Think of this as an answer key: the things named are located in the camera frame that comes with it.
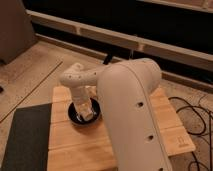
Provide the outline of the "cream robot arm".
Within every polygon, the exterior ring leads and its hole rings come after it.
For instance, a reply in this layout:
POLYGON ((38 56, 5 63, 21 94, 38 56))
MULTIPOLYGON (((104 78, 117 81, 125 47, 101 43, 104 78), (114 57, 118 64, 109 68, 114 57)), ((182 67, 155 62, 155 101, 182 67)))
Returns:
POLYGON ((148 58, 90 70, 77 63, 60 76, 75 102, 86 99, 87 86, 97 89, 118 171, 172 171, 150 102, 160 80, 160 67, 148 58))

